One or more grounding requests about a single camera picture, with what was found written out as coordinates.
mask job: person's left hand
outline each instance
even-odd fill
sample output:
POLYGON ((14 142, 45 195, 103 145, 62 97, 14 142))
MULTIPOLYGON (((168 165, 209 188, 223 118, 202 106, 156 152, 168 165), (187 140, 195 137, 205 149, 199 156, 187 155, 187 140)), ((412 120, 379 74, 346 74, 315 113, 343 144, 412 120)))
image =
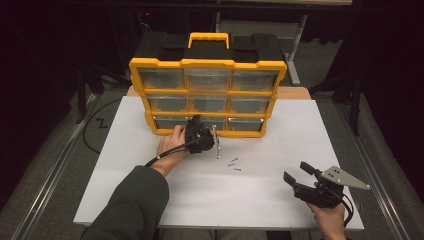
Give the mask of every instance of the person's left hand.
MULTIPOLYGON (((177 125, 171 135, 163 137, 157 149, 157 155, 166 152, 174 147, 178 147, 185 143, 185 126, 177 125)), ((182 147, 178 152, 172 153, 166 157, 157 160, 152 164, 151 168, 160 172, 164 177, 167 176, 171 170, 177 166, 187 154, 185 147, 182 147)))

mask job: gray carpet floor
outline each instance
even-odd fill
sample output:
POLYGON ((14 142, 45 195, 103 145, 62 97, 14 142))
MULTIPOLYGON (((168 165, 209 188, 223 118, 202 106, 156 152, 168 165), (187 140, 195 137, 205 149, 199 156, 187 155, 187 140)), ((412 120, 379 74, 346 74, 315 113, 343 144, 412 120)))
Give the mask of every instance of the gray carpet floor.
MULTIPOLYGON (((329 43, 320 45, 319 42, 302 43, 298 49, 295 64, 301 83, 305 87, 314 86, 324 80, 329 66, 340 44, 329 43)), ((289 78, 283 85, 290 85, 289 78)), ((116 99, 120 99, 127 89, 114 84, 106 85, 105 92, 95 96, 89 104, 93 111, 116 99)), ((381 182, 381 192, 352 189, 355 204, 359 208, 365 225, 364 231, 349 232, 352 239, 424 239, 423 204, 417 198, 413 188, 406 180, 390 149, 375 124, 366 99, 362 96, 361 113, 359 118, 360 136, 354 137, 346 125, 346 108, 348 104, 333 104, 330 93, 318 93, 313 96, 317 101, 324 124, 330 136, 331 143, 339 159, 340 166, 365 181, 373 182, 377 174, 377 183, 381 182), (367 161, 373 164, 370 171, 367 161), (385 201, 381 196, 389 196, 394 211, 385 211, 385 201)), ((78 239, 84 226, 74 224, 73 218, 77 211, 91 173, 96 164, 98 154, 90 150, 83 141, 82 131, 75 124, 78 116, 76 96, 70 103, 71 112, 51 132, 48 139, 39 150, 37 156, 28 167, 25 176, 0 213, 0 239, 12 239, 40 188, 43 187, 49 170, 60 158, 65 158, 62 150, 68 144, 75 132, 75 142, 69 150, 64 162, 63 172, 58 181, 51 185, 53 194, 46 198, 45 205, 40 207, 41 215, 34 219, 35 225, 28 229, 26 239, 78 239)), ((99 111, 87 124, 87 143, 98 151, 101 150, 112 124, 119 102, 111 103, 99 111)), ((295 240, 306 240, 311 234, 312 239, 320 239, 319 232, 292 232, 295 240)))

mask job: tool organizer box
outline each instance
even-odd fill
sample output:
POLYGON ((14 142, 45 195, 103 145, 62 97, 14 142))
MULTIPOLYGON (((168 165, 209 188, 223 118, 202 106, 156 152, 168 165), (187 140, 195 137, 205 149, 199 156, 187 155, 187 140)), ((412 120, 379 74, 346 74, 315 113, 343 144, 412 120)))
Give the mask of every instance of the tool organizer box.
POLYGON ((129 65, 158 135, 200 114, 220 136, 262 137, 287 71, 272 34, 146 32, 129 65))

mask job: yellow handle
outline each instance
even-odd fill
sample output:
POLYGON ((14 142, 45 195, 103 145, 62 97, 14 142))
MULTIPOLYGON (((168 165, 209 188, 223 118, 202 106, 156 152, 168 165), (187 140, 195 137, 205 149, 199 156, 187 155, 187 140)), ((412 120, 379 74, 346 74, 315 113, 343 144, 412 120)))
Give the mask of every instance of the yellow handle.
POLYGON ((230 48, 230 40, 228 33, 200 33, 194 32, 190 34, 190 40, 188 42, 188 48, 191 48, 193 41, 225 41, 227 49, 230 48))

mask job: person's right hand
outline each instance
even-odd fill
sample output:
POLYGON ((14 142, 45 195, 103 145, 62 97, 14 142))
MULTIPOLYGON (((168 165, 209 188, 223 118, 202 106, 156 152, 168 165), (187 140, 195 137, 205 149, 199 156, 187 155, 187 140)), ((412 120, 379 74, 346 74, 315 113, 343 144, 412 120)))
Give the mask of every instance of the person's right hand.
MULTIPOLYGON (((185 143, 185 126, 177 125, 171 135, 163 137, 157 149, 157 155, 166 152, 174 147, 178 147, 185 143)), ((160 172, 164 177, 171 172, 171 170, 177 166, 181 160, 187 154, 185 147, 176 150, 177 152, 172 153, 166 157, 157 160, 152 164, 151 168, 160 172)))
POLYGON ((345 208, 342 204, 333 209, 320 208, 308 202, 306 204, 315 214, 315 220, 325 240, 346 240, 344 235, 345 208))

